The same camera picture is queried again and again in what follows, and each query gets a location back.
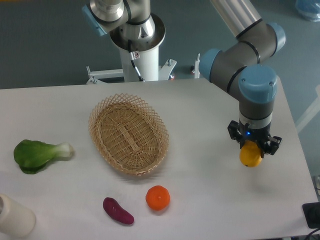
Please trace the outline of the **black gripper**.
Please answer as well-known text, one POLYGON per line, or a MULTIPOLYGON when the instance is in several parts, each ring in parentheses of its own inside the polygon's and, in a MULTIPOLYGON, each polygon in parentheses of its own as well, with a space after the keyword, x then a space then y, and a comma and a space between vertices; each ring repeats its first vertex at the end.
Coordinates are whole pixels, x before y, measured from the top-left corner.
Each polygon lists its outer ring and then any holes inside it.
POLYGON ((246 141, 255 142, 261 149, 261 157, 264 158, 265 155, 273 156, 283 140, 279 136, 270 135, 270 126, 271 123, 263 128, 254 129, 250 128, 248 123, 243 125, 241 122, 238 123, 232 120, 227 130, 230 138, 240 144, 241 148, 245 145, 246 141))

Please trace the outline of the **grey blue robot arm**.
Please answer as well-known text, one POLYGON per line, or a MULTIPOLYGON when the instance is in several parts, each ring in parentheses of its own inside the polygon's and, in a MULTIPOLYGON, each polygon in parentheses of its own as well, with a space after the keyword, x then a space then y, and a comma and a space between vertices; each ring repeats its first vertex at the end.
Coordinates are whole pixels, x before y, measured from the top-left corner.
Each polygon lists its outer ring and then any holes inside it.
MULTIPOLYGON (((226 51, 210 49, 195 69, 210 83, 238 100, 239 120, 228 125, 230 138, 241 146, 256 143, 260 154, 273 155, 282 139, 270 135, 278 76, 262 62, 280 50, 285 32, 265 23, 248 0, 214 0, 237 43, 226 51)), ((97 34, 109 35, 119 49, 126 82, 168 80, 159 64, 159 46, 165 39, 163 21, 151 12, 148 0, 91 0, 82 12, 97 34)))

